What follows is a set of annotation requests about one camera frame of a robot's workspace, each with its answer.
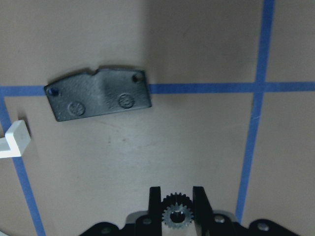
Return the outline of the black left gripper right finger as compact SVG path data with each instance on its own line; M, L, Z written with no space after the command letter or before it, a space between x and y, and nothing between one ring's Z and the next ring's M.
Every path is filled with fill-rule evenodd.
M201 186L194 186L192 189L192 194L194 225L196 233L198 236L211 236L213 210L205 190Z

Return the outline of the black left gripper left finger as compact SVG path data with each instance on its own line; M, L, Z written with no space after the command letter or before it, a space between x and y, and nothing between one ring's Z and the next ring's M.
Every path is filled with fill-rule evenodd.
M159 186L150 187L148 214L152 221L151 224L149 225L150 233L152 233L153 236L161 236L162 235L162 227L161 227L162 209L161 209L161 189Z

